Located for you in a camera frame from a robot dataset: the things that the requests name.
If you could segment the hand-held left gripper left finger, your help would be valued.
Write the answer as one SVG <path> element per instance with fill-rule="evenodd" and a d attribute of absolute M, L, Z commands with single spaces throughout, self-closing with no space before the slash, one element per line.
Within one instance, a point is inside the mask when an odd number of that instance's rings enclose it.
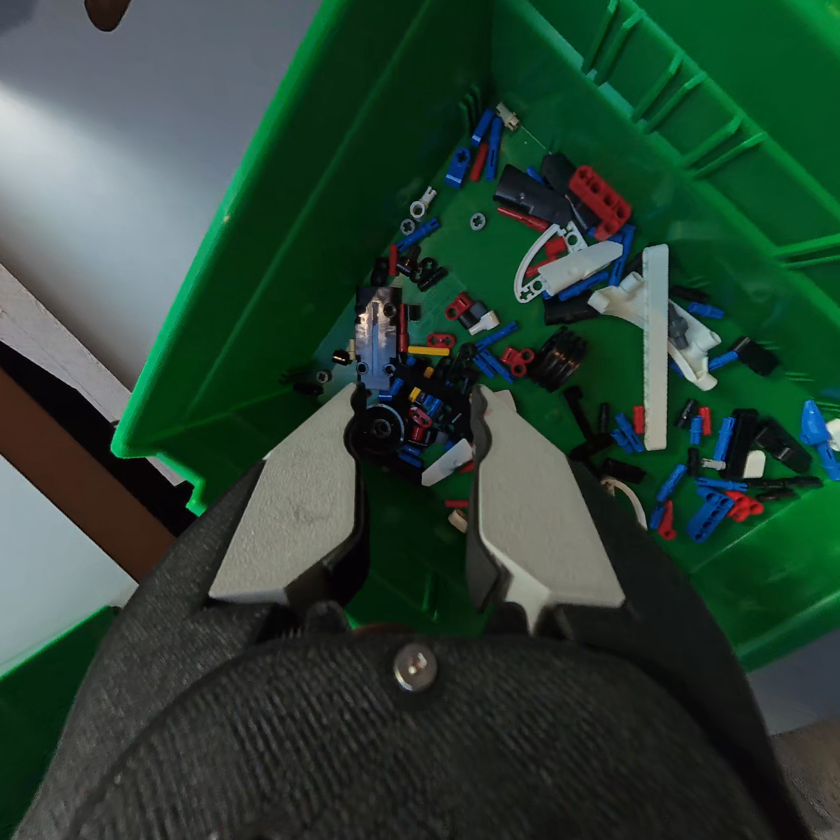
<path fill-rule="evenodd" d="M 368 575 L 368 503 L 352 432 L 364 388 L 346 385 L 274 447 L 209 588 L 216 601 L 348 605 Z"/>

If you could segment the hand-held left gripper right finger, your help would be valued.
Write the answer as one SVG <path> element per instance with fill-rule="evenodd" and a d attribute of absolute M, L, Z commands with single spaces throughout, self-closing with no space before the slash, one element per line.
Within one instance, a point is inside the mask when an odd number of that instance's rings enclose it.
<path fill-rule="evenodd" d="M 466 582 L 475 609 L 511 602 L 532 631 L 556 606 L 623 606 L 566 455 L 483 385 L 470 397 L 470 427 Z"/>

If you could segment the black round wheel hub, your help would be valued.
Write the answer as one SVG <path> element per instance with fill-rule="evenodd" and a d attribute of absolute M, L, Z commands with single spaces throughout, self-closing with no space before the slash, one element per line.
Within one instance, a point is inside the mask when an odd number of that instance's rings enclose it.
<path fill-rule="evenodd" d="M 397 455 L 406 440 L 406 420 L 392 404 L 375 403 L 356 414 L 346 443 L 353 457 L 388 459 Z"/>

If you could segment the green plastic storage bin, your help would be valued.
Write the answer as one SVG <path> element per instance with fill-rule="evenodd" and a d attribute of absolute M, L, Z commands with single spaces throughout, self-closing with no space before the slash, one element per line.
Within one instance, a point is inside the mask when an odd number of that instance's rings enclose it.
<path fill-rule="evenodd" d="M 105 606 L 1 681 L 1 838 L 14 835 L 52 760 L 81 681 L 119 608 Z"/>
<path fill-rule="evenodd" d="M 499 167 L 590 165 L 633 208 L 633 252 L 666 243 L 676 284 L 725 318 L 768 376 L 723 367 L 700 397 L 717 433 L 756 411 L 798 437 L 813 399 L 838 417 L 838 2 L 327 2 L 255 134 L 115 435 L 158 455 L 204 512 L 318 408 L 293 391 L 347 344 L 355 291 L 433 185 L 423 243 L 448 276 L 421 301 L 444 327 L 461 291 L 552 330 L 512 282 L 537 238 L 493 182 L 445 184 L 483 111 L 521 120 Z"/>

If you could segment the pile of small toy bricks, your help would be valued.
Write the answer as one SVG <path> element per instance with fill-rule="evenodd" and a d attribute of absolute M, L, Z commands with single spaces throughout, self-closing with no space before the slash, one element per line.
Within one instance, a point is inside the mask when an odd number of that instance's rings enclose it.
<path fill-rule="evenodd" d="M 508 127 L 513 129 L 516 127 L 514 123 L 518 124 L 516 115 L 508 111 L 503 102 L 499 103 L 495 113 L 491 109 L 484 111 L 470 139 L 471 148 L 459 149 L 455 153 L 446 175 L 446 183 L 461 186 L 466 177 L 467 164 L 473 161 L 473 156 L 475 156 L 475 161 L 469 173 L 469 179 L 472 182 L 478 182 L 482 172 L 487 181 L 495 177 L 503 125 L 508 124 Z M 416 286 L 418 291 L 427 291 L 446 274 L 446 271 L 440 268 L 434 259 L 431 257 L 420 259 L 419 256 L 421 248 L 418 242 L 422 237 L 422 231 L 420 227 L 417 227 L 415 220 L 420 219 L 427 211 L 434 195 L 435 190 L 430 186 L 423 198 L 411 205 L 412 218 L 401 223 L 401 230 L 406 238 L 400 244 L 390 246 L 387 258 L 378 259 L 371 275 L 373 285 L 369 287 L 387 287 L 388 280 L 405 275 L 406 278 L 418 284 Z M 519 222 L 541 233 L 551 225 L 501 204 L 498 205 L 497 210 L 499 214 L 516 218 Z M 626 268 L 627 251 L 631 247 L 634 230 L 633 225 L 626 224 L 615 236 L 598 241 L 584 250 L 556 261 L 550 261 L 551 257 L 546 253 L 550 250 L 550 246 L 545 246 L 534 260 L 535 265 L 528 271 L 527 277 L 533 277 L 539 272 L 538 279 L 542 281 L 543 291 L 546 294 L 535 299 L 542 301 L 546 325 L 566 326 L 568 323 L 610 316 L 635 324 L 644 330 L 643 255 L 637 255 L 637 259 L 630 265 L 630 268 L 636 268 L 636 271 L 628 271 L 623 279 L 619 277 L 621 271 Z M 707 392 L 717 383 L 715 371 L 719 371 L 722 366 L 731 362 L 738 361 L 761 375 L 769 375 L 778 366 L 779 359 L 775 353 L 749 337 L 739 338 L 726 353 L 709 358 L 709 350 L 714 350 L 720 340 L 717 334 L 712 334 L 713 331 L 709 331 L 703 322 L 697 321 L 697 317 L 718 319 L 726 313 L 709 304 L 704 297 L 705 293 L 700 294 L 701 290 L 671 287 L 669 291 L 675 292 L 677 298 L 686 303 L 686 307 L 681 307 L 678 305 L 679 302 L 668 301 L 669 363 L 686 382 L 690 380 L 697 388 Z M 406 364 L 415 361 L 415 356 L 406 352 L 411 343 L 406 324 L 413 315 L 419 315 L 419 310 L 420 307 L 402 305 L 398 317 L 397 356 L 400 356 Z M 470 303 L 467 297 L 461 295 L 447 307 L 446 317 L 450 320 L 458 320 L 464 329 L 469 329 L 470 334 L 477 334 L 481 330 L 487 331 L 497 325 L 496 315 L 493 312 L 482 309 L 479 313 L 479 310 L 477 301 Z M 507 348 L 503 359 L 496 359 L 490 351 L 493 343 L 517 330 L 518 325 L 512 322 L 503 329 L 488 332 L 475 345 L 465 344 L 462 356 L 466 359 L 466 367 L 469 368 L 471 364 L 476 365 L 489 378 L 499 375 L 507 382 L 514 382 L 517 377 L 526 375 L 528 365 L 535 355 L 534 352 L 523 349 L 517 354 L 515 348 Z M 455 343 L 456 340 L 452 335 L 442 333 L 430 333 L 426 341 L 426 345 L 445 346 L 451 351 Z M 348 350 L 334 351 L 330 363 L 350 366 L 356 371 L 353 341 L 350 341 L 349 347 Z M 399 380 L 399 376 L 395 373 L 392 387 L 388 391 L 378 391 L 381 399 L 386 403 L 394 400 L 394 394 L 403 385 L 403 380 Z M 751 413 L 751 411 L 738 410 L 738 412 L 732 412 L 731 416 L 725 417 L 721 421 L 714 458 L 702 459 L 698 455 L 697 448 L 703 436 L 706 433 L 711 434 L 710 415 L 707 407 L 698 406 L 697 400 L 694 402 L 688 400 L 676 425 L 690 430 L 690 446 L 693 448 L 689 448 L 685 464 L 677 465 L 661 491 L 658 491 L 657 507 L 651 518 L 651 528 L 658 529 L 664 535 L 664 539 L 675 537 L 673 529 L 668 531 L 670 526 L 666 526 L 665 523 L 666 520 L 669 521 L 673 508 L 669 498 L 673 495 L 678 480 L 684 475 L 691 474 L 696 477 L 698 492 L 701 495 L 709 492 L 713 500 L 722 499 L 724 506 L 729 505 L 728 516 L 739 522 L 749 515 L 748 503 L 753 504 L 748 498 L 750 492 L 756 494 L 754 512 L 757 513 L 760 512 L 761 502 L 796 498 L 797 490 L 823 487 L 822 478 L 804 475 L 812 465 L 812 456 L 805 452 L 797 440 L 787 434 L 785 429 L 771 417 L 757 419 L 755 412 Z M 834 447 L 835 426 L 838 420 L 836 423 L 834 421 L 829 423 L 829 428 L 825 429 L 823 415 L 818 410 L 818 406 L 815 406 L 813 402 L 808 402 L 803 411 L 803 442 L 805 445 L 819 449 L 820 459 L 827 470 L 828 477 L 838 481 L 838 463 Z M 635 406 L 632 422 L 624 415 L 616 415 L 617 428 L 610 433 L 602 429 L 599 434 L 594 434 L 586 424 L 585 416 L 579 414 L 575 416 L 581 426 L 581 433 L 587 440 L 581 452 L 586 450 L 588 453 L 589 449 L 586 447 L 590 445 L 594 450 L 595 443 L 601 441 L 602 438 L 605 439 L 606 446 L 614 440 L 628 454 L 647 451 L 641 441 L 645 430 L 644 406 Z M 796 475 L 785 476 L 781 479 L 763 478 L 758 467 L 756 468 L 758 471 L 753 471 L 750 466 L 753 463 L 753 455 L 756 458 L 771 455 Z"/>

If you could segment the black ribbed rubber piece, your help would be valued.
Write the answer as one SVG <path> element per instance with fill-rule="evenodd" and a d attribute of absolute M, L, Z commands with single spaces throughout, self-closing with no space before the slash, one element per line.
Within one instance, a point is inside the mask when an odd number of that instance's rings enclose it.
<path fill-rule="evenodd" d="M 555 393 L 580 368 L 588 348 L 582 336 L 563 326 L 535 353 L 528 364 L 528 378 L 546 393 Z"/>

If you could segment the long white panel piece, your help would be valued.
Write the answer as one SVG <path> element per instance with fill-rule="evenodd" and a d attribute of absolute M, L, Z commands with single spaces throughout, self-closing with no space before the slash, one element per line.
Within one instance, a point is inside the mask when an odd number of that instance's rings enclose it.
<path fill-rule="evenodd" d="M 669 247 L 654 245 L 643 252 L 644 279 L 644 446 L 666 449 L 669 370 Z"/>

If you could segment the blue grey holed plate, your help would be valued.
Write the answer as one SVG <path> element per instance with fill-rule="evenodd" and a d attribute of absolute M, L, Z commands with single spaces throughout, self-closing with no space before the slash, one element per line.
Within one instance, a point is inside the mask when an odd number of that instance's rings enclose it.
<path fill-rule="evenodd" d="M 400 287 L 360 287 L 355 294 L 354 352 L 360 382 L 371 391 L 388 391 L 396 370 Z"/>

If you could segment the black curved panel piece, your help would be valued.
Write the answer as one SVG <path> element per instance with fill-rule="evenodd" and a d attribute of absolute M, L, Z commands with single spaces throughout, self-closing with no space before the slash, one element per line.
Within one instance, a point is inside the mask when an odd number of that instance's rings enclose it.
<path fill-rule="evenodd" d="M 549 188 L 561 195 L 569 205 L 577 227 L 586 233 L 596 228 L 601 220 L 583 203 L 581 198 L 572 192 L 571 178 L 576 170 L 577 166 L 562 153 L 546 154 L 540 166 L 542 179 Z"/>
<path fill-rule="evenodd" d="M 574 221 L 572 206 L 564 194 L 533 179 L 512 164 L 506 164 L 501 171 L 493 200 L 562 228 Z"/>

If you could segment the red angled holed beam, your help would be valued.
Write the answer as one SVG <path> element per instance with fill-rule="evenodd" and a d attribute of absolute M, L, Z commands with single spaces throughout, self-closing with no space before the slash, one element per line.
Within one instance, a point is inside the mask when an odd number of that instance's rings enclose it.
<path fill-rule="evenodd" d="M 632 208 L 589 165 L 579 166 L 570 179 L 571 192 L 597 216 L 594 238 L 601 242 L 615 236 L 630 220 Z"/>

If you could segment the white curved frame piece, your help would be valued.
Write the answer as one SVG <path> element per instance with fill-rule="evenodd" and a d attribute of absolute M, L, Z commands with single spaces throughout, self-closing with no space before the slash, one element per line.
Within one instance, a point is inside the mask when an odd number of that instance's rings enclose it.
<path fill-rule="evenodd" d="M 588 248 L 585 236 L 574 221 L 569 222 L 565 227 L 557 224 L 548 226 L 526 252 L 514 276 L 514 298 L 521 305 L 546 294 L 543 291 L 543 282 L 538 279 L 539 272 L 534 276 L 527 276 L 528 271 L 535 265 L 534 260 L 546 245 L 550 246 L 549 251 L 546 252 L 551 257 L 549 261 L 556 261 Z"/>

